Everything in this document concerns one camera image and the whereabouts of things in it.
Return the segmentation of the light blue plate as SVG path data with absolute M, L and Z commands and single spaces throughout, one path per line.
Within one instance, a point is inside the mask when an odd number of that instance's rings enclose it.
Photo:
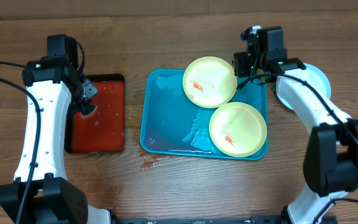
M 323 104 L 305 83 L 309 84 L 329 105 L 331 84 L 326 75 L 313 65 L 306 64 L 305 69 L 296 68 L 285 71 L 288 77 L 278 77 L 276 93 L 279 99 L 296 113 L 314 112 L 324 109 Z

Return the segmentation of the green plate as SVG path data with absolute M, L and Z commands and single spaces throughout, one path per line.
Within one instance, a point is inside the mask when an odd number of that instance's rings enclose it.
M 253 106 L 231 102 L 220 106 L 209 122 L 209 135 L 225 155 L 248 157 L 259 151 L 267 139 L 267 124 Z
M 218 57 L 191 62 L 183 75 L 183 89 L 191 102 L 202 108 L 218 108 L 235 95 L 237 77 L 233 67 Z

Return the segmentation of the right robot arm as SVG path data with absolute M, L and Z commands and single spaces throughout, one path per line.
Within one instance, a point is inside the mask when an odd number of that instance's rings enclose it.
M 289 58 L 283 29 L 252 26 L 241 33 L 247 49 L 234 54 L 234 73 L 243 84 L 268 85 L 293 110 L 310 134 L 299 196 L 278 215 L 254 215 L 250 223 L 336 223 L 328 210 L 358 189 L 358 119 L 329 99 L 330 84 L 317 67 Z

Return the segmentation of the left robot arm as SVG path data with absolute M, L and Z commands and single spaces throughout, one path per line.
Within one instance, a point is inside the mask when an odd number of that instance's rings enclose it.
M 22 72 L 27 95 L 24 147 L 14 180 L 0 185 L 0 206 L 14 223 L 112 223 L 108 209 L 88 204 L 67 180 L 65 126 L 70 113 L 96 109 L 97 89 L 84 75 L 83 48 L 65 34 L 47 38 L 47 54 Z

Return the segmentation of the dark sponge with red base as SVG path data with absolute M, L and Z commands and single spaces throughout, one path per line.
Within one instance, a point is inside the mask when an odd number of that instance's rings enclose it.
M 94 104 L 87 104 L 81 106 L 81 115 L 82 116 L 88 116 L 91 115 L 98 107 Z

